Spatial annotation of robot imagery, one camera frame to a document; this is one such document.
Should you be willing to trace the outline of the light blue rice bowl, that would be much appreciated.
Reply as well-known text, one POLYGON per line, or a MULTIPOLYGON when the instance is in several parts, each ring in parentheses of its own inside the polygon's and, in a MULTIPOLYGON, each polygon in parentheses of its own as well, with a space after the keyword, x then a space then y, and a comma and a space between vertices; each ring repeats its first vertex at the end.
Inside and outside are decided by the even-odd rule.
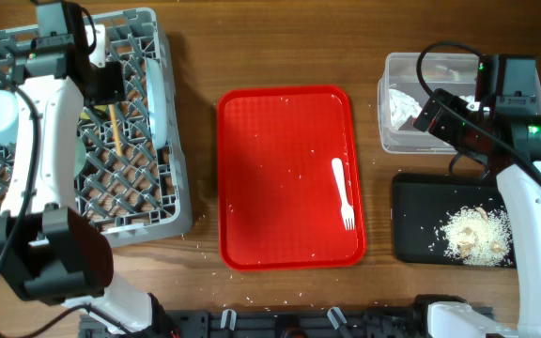
POLYGON ((86 148, 84 142, 77 138, 75 142, 75 157, 73 174, 75 177, 79 176, 83 171, 86 163, 86 148))

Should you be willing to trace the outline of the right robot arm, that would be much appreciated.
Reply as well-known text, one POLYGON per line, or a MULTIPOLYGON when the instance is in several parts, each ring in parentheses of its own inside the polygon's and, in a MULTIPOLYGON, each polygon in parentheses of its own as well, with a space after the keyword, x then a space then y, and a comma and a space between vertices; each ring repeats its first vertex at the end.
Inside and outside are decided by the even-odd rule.
POLYGON ((535 107, 535 60, 480 54, 475 103, 431 89, 414 126, 452 146, 496 179, 511 223, 520 309, 517 337, 541 337, 541 115, 535 107))

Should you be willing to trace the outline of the wooden chopstick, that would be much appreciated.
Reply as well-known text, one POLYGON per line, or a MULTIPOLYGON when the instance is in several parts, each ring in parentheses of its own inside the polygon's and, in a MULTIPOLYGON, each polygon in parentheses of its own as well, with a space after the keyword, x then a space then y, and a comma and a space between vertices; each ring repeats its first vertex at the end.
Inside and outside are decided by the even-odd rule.
POLYGON ((114 139, 116 154, 119 157, 123 157, 124 154, 123 154, 122 144, 121 144, 120 135, 119 135, 119 128, 118 128, 118 125, 117 125, 116 107, 115 107, 115 105, 114 104, 109 104, 108 105, 108 111, 109 111, 110 122, 111 122, 111 126, 112 126, 112 132, 113 132, 113 139, 114 139))

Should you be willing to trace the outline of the white plastic fork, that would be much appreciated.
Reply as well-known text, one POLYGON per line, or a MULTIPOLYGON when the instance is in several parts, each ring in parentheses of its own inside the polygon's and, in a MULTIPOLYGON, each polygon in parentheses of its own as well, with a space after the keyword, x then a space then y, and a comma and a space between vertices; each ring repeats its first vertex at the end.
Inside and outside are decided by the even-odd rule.
POLYGON ((355 229, 355 214, 353 206, 348 201, 345 172, 343 163, 339 158, 333 158, 331 161, 332 173, 340 198, 340 213, 344 227, 347 231, 355 229))

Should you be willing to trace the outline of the leftover rice and food scraps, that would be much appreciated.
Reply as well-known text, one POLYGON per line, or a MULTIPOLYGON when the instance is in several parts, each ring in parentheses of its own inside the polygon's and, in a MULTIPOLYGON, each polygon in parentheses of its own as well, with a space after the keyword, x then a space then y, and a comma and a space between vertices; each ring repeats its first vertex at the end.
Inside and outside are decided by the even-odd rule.
POLYGON ((443 255, 463 265, 514 265, 511 223, 504 209, 462 207, 448 216, 437 235, 445 242, 443 255))

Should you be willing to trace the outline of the light blue round plate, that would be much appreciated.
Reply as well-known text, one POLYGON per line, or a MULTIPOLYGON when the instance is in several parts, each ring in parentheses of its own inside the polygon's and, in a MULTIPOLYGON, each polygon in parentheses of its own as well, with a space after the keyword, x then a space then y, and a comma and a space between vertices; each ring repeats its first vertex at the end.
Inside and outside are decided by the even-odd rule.
POLYGON ((145 65, 151 141, 155 149, 161 149, 166 145, 168 132, 162 68, 156 60, 151 58, 145 60, 145 65))

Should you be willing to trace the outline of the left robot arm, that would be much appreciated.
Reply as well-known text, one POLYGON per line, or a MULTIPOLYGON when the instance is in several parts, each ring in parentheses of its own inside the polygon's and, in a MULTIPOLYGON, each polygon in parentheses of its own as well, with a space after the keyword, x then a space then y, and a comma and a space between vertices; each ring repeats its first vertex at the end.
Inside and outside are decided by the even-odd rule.
POLYGON ((92 17, 69 1, 36 5, 38 34, 17 54, 9 80, 19 129, 0 210, 0 281, 24 301, 84 311, 112 334, 177 337, 154 295, 114 270, 106 237, 77 210, 74 146, 81 112, 124 100, 118 62, 97 66, 92 17))

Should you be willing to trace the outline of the yellow plastic cup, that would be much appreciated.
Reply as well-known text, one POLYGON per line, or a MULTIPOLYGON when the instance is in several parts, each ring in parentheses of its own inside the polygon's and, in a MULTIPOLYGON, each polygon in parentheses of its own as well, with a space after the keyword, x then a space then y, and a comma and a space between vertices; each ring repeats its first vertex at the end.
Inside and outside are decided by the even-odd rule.
POLYGON ((97 119, 108 119, 107 113, 96 106, 85 107, 80 114, 80 118, 83 120, 91 120, 93 116, 97 119))

